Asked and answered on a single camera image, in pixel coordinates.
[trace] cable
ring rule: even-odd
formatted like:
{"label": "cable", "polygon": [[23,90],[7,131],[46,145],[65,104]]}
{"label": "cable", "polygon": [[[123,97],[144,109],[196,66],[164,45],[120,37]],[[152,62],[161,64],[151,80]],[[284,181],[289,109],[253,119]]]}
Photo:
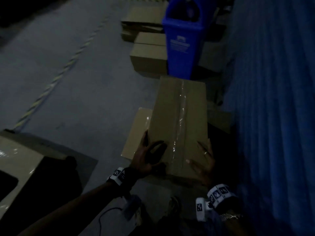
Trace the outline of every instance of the cable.
{"label": "cable", "polygon": [[120,210],[120,211],[122,211],[123,209],[122,209],[122,208],[119,208],[119,207],[114,207],[114,208],[110,208],[109,210],[106,210],[103,214],[101,214],[100,217],[99,217],[100,232],[102,231],[102,225],[101,225],[101,223],[100,223],[100,218],[101,218],[104,214],[106,214],[108,211],[110,211],[110,210]]}

